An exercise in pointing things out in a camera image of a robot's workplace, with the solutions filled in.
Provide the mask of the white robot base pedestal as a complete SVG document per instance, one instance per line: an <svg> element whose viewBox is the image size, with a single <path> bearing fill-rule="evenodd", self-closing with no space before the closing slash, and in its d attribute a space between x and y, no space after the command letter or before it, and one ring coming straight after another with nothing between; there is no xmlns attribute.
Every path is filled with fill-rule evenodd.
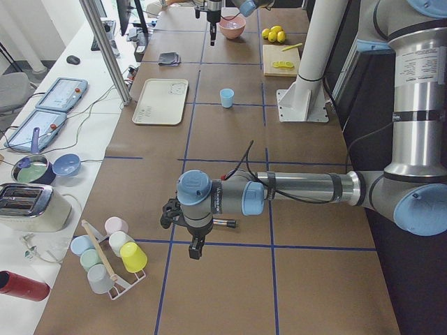
<svg viewBox="0 0 447 335"><path fill-rule="evenodd" d="M309 23L295 82L277 90L281 122L329 121L323 77L348 2L317 0Z"/></svg>

